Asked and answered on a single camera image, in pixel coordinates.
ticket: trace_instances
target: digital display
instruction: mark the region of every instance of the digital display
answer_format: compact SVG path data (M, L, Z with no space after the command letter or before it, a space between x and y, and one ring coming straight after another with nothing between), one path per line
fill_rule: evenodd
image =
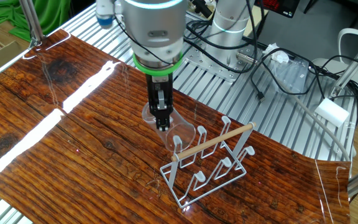
M263 0L264 8L292 18L300 0Z

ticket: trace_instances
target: wooden dowel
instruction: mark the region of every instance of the wooden dowel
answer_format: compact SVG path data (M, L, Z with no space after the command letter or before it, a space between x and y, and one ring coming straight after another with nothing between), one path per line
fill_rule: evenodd
M216 138L211 139L209 141L206 141L206 142L204 142L204 143L202 143L202 144L200 144L198 146L192 147L191 149L188 149L188 150L186 150L184 152L181 152L181 153L177 154L177 156L178 156L179 160L182 159L182 158L186 158L188 156L196 154L197 152L202 151L203 149L211 147L211 146L213 146L213 145L215 145L215 144L217 144L217 143L219 143L221 141L224 141L224 140L226 140L228 138L236 136L236 135L238 135L240 133L243 133L244 131L248 131L250 129L252 129L252 124L244 125L243 127L237 128L237 129L235 129L233 131L230 131L230 132L228 132L226 134L223 134L223 135L221 135L219 137L216 137ZM172 162L175 162L177 160L177 158L175 156L172 156L171 160L172 160Z

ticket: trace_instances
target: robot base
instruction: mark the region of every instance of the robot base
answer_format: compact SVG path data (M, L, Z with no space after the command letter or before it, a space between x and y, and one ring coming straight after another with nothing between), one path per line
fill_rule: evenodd
M251 52L249 49L244 48L244 49L240 49L240 52L242 53L247 53L247 52ZM234 72L230 72L229 70L223 68L222 66L218 65L217 63L211 61L210 59L207 58L207 60L205 60L206 56L203 55L199 50L195 49L194 47L192 47L187 53L186 53L186 62L189 62L193 65L199 66L201 67L203 70L206 70L220 78L223 78L224 80L228 81L228 82L234 82L237 80L237 78L239 77L239 73L234 73ZM236 70L242 70L244 69L244 66L246 66L247 64L236 59L235 57L233 57L235 60L231 63L231 65L236 65L235 67L232 67L233 69Z

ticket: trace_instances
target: clear plastic cup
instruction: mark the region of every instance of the clear plastic cup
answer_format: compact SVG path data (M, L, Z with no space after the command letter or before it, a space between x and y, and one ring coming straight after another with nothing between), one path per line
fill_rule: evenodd
M158 134L158 136L160 136L165 147L171 152L175 150L175 145L173 143L174 136L180 137L182 141L182 151L188 149L196 137L196 129L194 125L183 119L183 117L175 109L173 109L170 115L170 127L166 131L160 131L157 129L155 117L150 112L149 103L146 103L143 107L142 118Z

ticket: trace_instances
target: white plastic block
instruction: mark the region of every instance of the white plastic block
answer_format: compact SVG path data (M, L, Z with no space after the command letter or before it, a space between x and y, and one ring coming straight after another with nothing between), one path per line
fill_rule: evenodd
M325 98L323 102L316 108L315 113L331 122L333 125L340 127L349 116L349 112L341 108L333 101Z

